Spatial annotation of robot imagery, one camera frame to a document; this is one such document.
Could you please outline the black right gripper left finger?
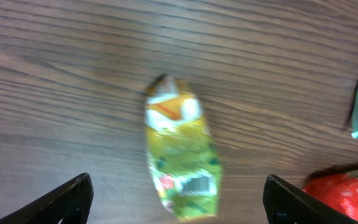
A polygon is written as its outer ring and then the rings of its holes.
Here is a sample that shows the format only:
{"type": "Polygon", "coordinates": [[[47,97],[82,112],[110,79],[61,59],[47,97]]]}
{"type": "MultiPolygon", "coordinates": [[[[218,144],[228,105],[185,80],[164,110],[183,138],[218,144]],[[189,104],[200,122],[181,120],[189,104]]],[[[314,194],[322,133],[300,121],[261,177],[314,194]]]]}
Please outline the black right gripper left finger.
{"type": "Polygon", "coordinates": [[[93,196],[91,177],[82,173],[1,218],[0,224],[86,224],[93,196]]]}

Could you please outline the orange noodle package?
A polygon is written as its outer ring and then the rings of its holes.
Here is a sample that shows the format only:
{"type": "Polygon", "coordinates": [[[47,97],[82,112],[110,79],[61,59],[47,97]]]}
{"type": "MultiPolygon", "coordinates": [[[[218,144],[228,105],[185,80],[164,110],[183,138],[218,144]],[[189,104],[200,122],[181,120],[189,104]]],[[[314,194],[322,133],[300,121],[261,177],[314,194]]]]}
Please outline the orange noodle package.
{"type": "Polygon", "coordinates": [[[358,170],[312,179],[303,191],[358,221],[358,170]]]}

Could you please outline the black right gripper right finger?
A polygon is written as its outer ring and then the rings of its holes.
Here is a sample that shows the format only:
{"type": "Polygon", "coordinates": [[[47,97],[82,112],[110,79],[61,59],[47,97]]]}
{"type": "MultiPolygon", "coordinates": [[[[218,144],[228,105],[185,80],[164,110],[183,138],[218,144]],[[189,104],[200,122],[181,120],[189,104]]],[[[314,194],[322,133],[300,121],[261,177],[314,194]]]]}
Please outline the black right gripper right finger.
{"type": "Polygon", "coordinates": [[[358,224],[274,174],[266,178],[263,205],[269,224],[358,224]]]}

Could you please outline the green snack pouch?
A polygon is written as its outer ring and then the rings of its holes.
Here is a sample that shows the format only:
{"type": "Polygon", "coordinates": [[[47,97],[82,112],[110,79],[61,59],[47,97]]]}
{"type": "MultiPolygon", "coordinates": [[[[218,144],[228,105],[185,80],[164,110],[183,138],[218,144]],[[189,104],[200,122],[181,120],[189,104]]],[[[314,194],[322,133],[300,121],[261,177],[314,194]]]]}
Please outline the green snack pouch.
{"type": "Polygon", "coordinates": [[[147,161],[163,207],[179,221],[218,214],[223,168],[198,96],[162,75],[145,94],[147,161]]]}

